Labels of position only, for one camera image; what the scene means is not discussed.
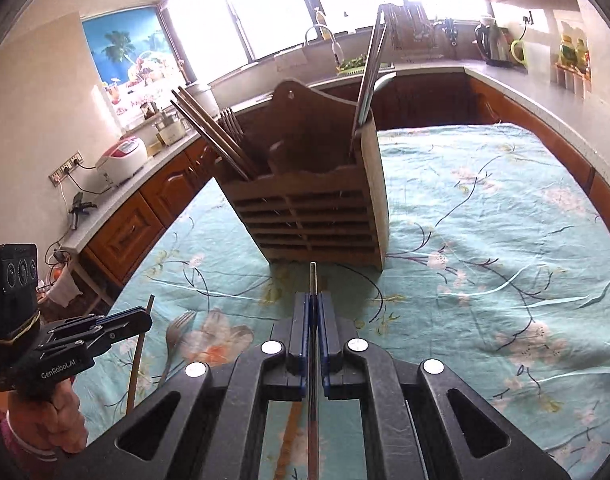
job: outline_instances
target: tropical poster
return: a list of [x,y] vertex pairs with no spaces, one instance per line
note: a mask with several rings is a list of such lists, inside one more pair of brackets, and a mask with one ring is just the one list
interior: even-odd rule
[[155,7],[123,10],[83,22],[89,49],[114,111],[127,127],[140,105],[169,106],[184,83]]

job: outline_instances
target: fork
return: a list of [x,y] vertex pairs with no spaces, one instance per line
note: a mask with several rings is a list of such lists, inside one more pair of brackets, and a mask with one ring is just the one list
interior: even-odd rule
[[232,139],[240,144],[241,140],[243,140],[243,137],[245,136],[245,133],[240,127],[240,123],[238,122],[238,119],[231,108],[223,108],[220,111],[220,116],[222,117],[223,128],[225,131]]
[[167,343],[167,361],[165,363],[165,368],[163,368],[163,373],[160,375],[160,379],[158,380],[158,386],[156,387],[156,389],[159,389],[165,382],[169,373],[169,368],[172,365],[172,357],[174,356],[174,350],[176,349],[176,346],[178,346],[178,343],[184,335],[184,331],[187,325],[193,322],[195,317],[196,312],[194,310],[187,310],[183,314],[178,316],[175,320],[173,320],[167,327],[167,330],[165,332],[165,341]]

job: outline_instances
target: pink sleeve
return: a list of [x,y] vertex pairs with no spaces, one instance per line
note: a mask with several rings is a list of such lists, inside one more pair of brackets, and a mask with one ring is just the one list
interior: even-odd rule
[[53,453],[36,450],[40,452],[38,454],[23,447],[16,440],[6,418],[1,421],[0,430],[7,449],[31,480],[51,480],[56,470],[56,456]]

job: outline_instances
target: countertop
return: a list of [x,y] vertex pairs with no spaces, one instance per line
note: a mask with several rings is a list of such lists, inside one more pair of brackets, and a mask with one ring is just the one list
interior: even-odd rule
[[[441,60],[396,63],[394,69],[383,70],[381,73],[392,70],[399,75],[464,72],[479,79],[527,108],[557,131],[610,185],[610,113],[597,98],[582,100],[554,83],[536,81],[524,71],[491,67],[484,62]],[[310,86],[317,89],[331,88],[354,80],[359,82],[361,77],[360,74],[341,76]],[[232,109],[235,112],[252,110],[265,106],[270,99],[270,95],[265,94],[233,106]],[[80,218],[78,229],[63,241],[62,248],[80,253],[102,225],[140,186],[197,138],[198,134],[194,132],[174,145],[164,148],[154,157],[150,157],[143,168],[114,192],[102,196],[100,199],[102,202],[98,201],[98,209],[91,210],[89,216]]]

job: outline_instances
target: bracelet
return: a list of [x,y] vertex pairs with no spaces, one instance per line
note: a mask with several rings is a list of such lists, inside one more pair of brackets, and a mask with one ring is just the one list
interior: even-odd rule
[[14,428],[12,427],[11,421],[9,420],[9,410],[7,411],[7,414],[6,414],[6,421],[7,421],[7,425],[9,426],[9,431],[12,432],[12,436],[14,437],[16,444],[18,444],[20,447],[22,447],[23,450],[25,450],[27,453],[29,453],[31,455],[34,455],[38,460],[42,460],[43,462],[56,462],[56,460],[57,460],[56,454],[53,451],[45,450],[45,449],[38,449],[37,447],[34,447],[31,444],[28,444],[27,442],[25,442],[22,438],[20,438],[18,436],[18,434],[14,431]]

